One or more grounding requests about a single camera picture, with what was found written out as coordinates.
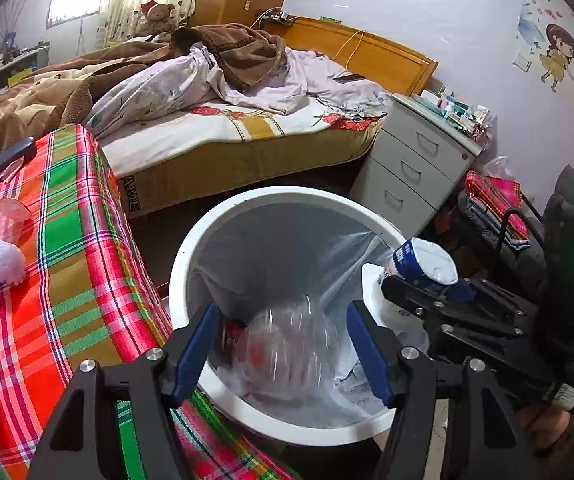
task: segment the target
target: cartoon girl sticker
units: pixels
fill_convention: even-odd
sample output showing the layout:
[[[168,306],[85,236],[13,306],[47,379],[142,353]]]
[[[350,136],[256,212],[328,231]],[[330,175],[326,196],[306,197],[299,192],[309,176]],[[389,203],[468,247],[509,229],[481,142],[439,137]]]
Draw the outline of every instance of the cartoon girl sticker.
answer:
[[[547,49],[547,54],[541,54],[541,62],[545,70],[545,74],[541,76],[541,81],[552,76],[554,82],[552,83],[552,91],[556,91],[556,85],[563,81],[565,71],[570,69],[570,60],[574,57],[574,38],[564,28],[550,23],[545,30],[547,39],[550,42],[550,47]]]

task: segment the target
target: red plaid blanket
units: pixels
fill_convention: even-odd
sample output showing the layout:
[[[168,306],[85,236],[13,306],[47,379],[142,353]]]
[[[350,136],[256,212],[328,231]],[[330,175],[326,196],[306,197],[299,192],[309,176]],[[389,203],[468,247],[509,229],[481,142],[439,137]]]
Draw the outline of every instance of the red plaid blanket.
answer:
[[[37,146],[36,158],[0,184],[0,198],[23,202],[33,221],[19,243],[25,280],[11,288],[0,284],[4,480],[26,477],[49,415],[81,361],[130,362],[171,332],[96,141],[81,126],[67,126]],[[118,412],[129,477],[144,479],[129,402]],[[232,434],[198,391],[173,419],[198,478],[294,478]]]
[[[510,207],[521,206],[521,185],[512,180],[484,176],[478,171],[469,171],[465,177],[465,191],[471,198],[480,200],[496,215],[498,221]],[[527,227],[516,215],[509,218],[507,234],[515,240],[527,240]]]

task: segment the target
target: yellow cable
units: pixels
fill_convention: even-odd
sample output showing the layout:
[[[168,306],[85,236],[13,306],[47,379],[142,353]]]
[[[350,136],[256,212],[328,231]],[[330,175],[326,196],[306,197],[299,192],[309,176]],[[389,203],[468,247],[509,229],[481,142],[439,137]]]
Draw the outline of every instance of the yellow cable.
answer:
[[[352,60],[353,55],[356,53],[356,51],[358,51],[358,47],[361,46],[361,43],[363,42],[363,37],[365,36],[365,31],[363,30],[363,33],[361,34],[361,39],[358,42],[358,44],[356,45],[356,48],[353,50],[352,55],[349,56],[349,59],[347,60],[347,63],[345,64],[345,70],[349,70],[349,62]]]
[[[352,59],[353,55],[354,55],[354,54],[356,53],[356,51],[358,50],[358,47],[361,46],[361,42],[363,41],[363,36],[365,36],[365,31],[364,31],[364,30],[357,30],[357,31],[353,34],[353,36],[352,36],[351,38],[349,38],[349,39],[343,44],[343,46],[338,50],[338,52],[336,52],[336,56],[334,56],[331,60],[332,60],[332,61],[335,60],[335,59],[338,57],[338,54],[340,54],[340,53],[343,51],[343,49],[347,46],[347,43],[349,43],[350,41],[352,41],[353,38],[355,38],[356,35],[358,35],[358,34],[361,33],[361,32],[362,32],[362,34],[361,34],[361,39],[358,41],[358,45],[356,45],[356,48],[355,48],[355,50],[352,52],[352,55],[349,56],[349,59],[347,59],[347,63],[346,63],[346,65],[345,65],[345,69],[347,69],[347,66],[349,66],[349,61]]]

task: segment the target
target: metal screw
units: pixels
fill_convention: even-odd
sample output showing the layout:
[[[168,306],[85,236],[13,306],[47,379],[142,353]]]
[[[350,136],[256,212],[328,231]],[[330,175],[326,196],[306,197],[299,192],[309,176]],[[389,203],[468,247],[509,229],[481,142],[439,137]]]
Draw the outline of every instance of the metal screw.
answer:
[[[150,361],[158,361],[163,356],[163,349],[161,348],[150,348],[145,353],[145,357]]]
[[[470,361],[470,368],[475,372],[481,372],[485,369],[485,363],[480,359],[472,359]]]
[[[80,368],[81,372],[90,372],[96,368],[96,361],[93,359],[85,359],[78,368]]]
[[[400,354],[405,359],[409,359],[410,361],[413,361],[414,359],[418,359],[420,352],[416,348],[414,348],[413,346],[405,346],[405,348],[403,348],[400,351]]]

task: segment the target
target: white nightstand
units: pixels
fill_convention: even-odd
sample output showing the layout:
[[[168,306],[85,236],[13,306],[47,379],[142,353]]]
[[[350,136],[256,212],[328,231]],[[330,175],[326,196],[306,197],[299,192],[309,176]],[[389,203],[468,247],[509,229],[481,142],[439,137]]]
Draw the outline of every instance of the white nightstand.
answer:
[[[401,94],[365,159],[350,198],[418,234],[481,152],[455,128]]]

